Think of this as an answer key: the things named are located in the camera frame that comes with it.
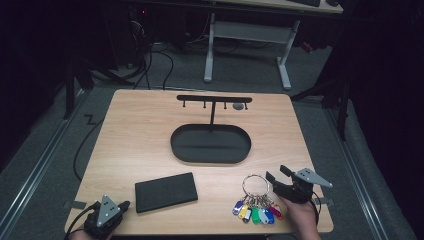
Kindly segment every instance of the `wooden table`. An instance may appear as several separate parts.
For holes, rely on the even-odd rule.
[[[170,137],[175,129],[187,123],[209,123],[211,104],[182,102],[179,94],[251,97],[248,110],[224,109],[217,103],[216,124],[237,125],[251,138],[247,158],[235,165],[189,164],[176,158]],[[131,202],[116,235],[174,234],[277,234],[293,232],[287,220],[273,225],[243,223],[231,212],[244,196],[242,182],[249,174],[265,176],[266,171],[277,180],[290,184],[279,172],[280,165],[292,171],[313,169],[290,98],[283,94],[178,92],[118,90],[111,102],[96,146],[93,150],[76,201],[101,202],[104,194],[116,204]],[[135,190],[137,182],[193,172],[198,201],[137,214]],[[250,190],[263,192],[265,183],[247,183]],[[270,187],[269,196],[281,207]],[[314,187],[322,197],[319,186]],[[65,230],[80,213],[72,209]],[[75,226],[79,226],[82,217]],[[330,232],[333,223],[326,206],[322,207],[320,232]]]

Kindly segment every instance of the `key ring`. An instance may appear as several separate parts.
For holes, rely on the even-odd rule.
[[[251,197],[251,198],[254,198],[255,197],[255,195],[253,195],[250,192],[246,191],[246,188],[245,188],[246,180],[249,179],[249,178],[251,178],[251,177],[259,177],[262,180],[264,180],[264,182],[266,184],[266,192],[264,194],[262,194],[262,196],[266,196],[269,193],[269,182],[264,177],[262,177],[261,175],[258,175],[258,174],[250,174],[250,175],[248,175],[247,177],[244,178],[243,184],[242,184],[244,193],[246,193],[246,195],[249,196],[249,197]]]

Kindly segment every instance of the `key rack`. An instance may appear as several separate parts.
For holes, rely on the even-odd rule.
[[[215,124],[215,108],[217,103],[239,103],[248,110],[247,103],[252,98],[178,95],[177,99],[186,102],[212,103],[209,124],[185,124],[178,127],[171,136],[171,147],[174,155],[185,162],[192,163],[225,163],[235,164],[243,161],[249,154],[251,140],[249,134],[235,125]]]

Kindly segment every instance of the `black oval tray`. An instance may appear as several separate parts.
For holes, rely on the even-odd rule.
[[[251,140],[243,129],[222,124],[186,124],[171,136],[174,155],[192,163],[238,163],[249,154]]]

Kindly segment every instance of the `gray floor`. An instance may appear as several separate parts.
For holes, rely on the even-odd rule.
[[[172,57],[174,66],[166,82],[170,89],[288,95],[312,87],[331,52],[331,48],[312,53],[293,48],[287,62],[292,89],[285,91],[275,63],[280,47],[267,45],[256,49],[239,46],[231,54],[219,53],[232,50],[231,46],[217,47],[219,52],[215,56],[214,79],[207,84],[202,80],[205,49],[187,48],[181,51],[172,46],[167,48],[166,45],[157,45],[155,49],[166,49],[163,53]],[[153,54],[148,74],[150,86],[162,86],[170,69],[171,61],[166,56]],[[125,69],[118,74],[125,74]],[[10,216],[10,206],[23,187],[31,184],[31,189],[35,189],[28,191],[30,198],[22,203],[24,207],[19,208],[21,211],[12,214],[16,221],[3,219],[0,228],[3,235],[0,236],[10,240],[63,238],[63,228],[69,214],[69,208],[64,206],[75,198],[79,187],[79,181],[72,171],[72,162],[80,144],[93,129],[91,123],[104,118],[114,91],[120,88],[130,87],[96,81],[91,92],[81,93],[78,97],[79,108],[69,121],[62,119],[65,92],[57,95],[55,104],[33,126],[30,136],[0,175],[0,216]],[[138,89],[146,88],[143,79]],[[323,239],[415,239],[375,166],[353,106],[349,106],[347,141],[342,142],[334,130],[333,112],[337,109],[322,109],[319,100],[320,97],[308,97],[293,105],[317,173],[334,184],[332,189],[323,189],[325,196],[333,202],[329,209],[334,222],[334,230],[322,234]],[[60,132],[61,136],[57,136],[57,145],[49,145],[58,129],[63,131]],[[99,131],[100,127],[96,128],[81,147],[76,158],[79,175],[83,175]],[[46,154],[46,149],[52,150],[51,153]],[[28,182],[27,179],[33,176],[31,173],[34,174],[32,170],[40,165],[40,161],[48,168],[40,173],[39,181]],[[293,236],[277,235],[270,238],[283,240],[293,239]]]

